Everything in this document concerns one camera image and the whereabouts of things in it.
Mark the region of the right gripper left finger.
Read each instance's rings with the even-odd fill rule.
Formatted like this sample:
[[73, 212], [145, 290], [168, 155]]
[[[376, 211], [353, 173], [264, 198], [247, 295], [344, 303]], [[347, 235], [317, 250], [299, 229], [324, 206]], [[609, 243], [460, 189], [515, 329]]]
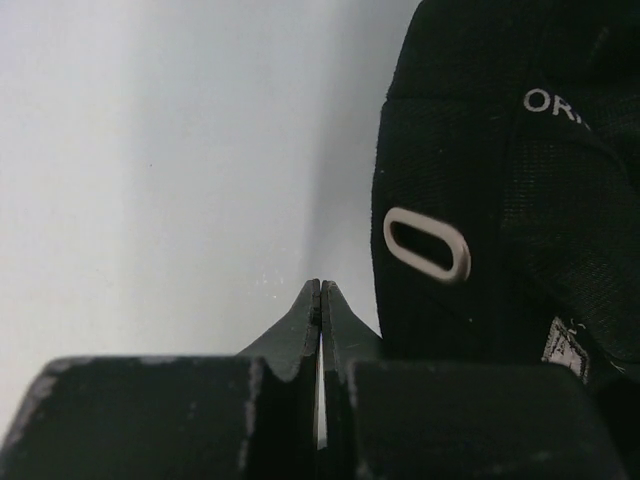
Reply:
[[320, 283], [240, 353], [62, 357], [1, 446], [5, 479], [311, 479]]

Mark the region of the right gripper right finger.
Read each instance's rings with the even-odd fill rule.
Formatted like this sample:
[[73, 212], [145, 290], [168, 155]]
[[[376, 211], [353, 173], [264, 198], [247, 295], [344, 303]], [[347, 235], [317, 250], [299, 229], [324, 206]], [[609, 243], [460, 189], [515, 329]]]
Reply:
[[391, 361], [336, 283], [321, 292], [326, 479], [624, 479], [577, 378], [550, 364]]

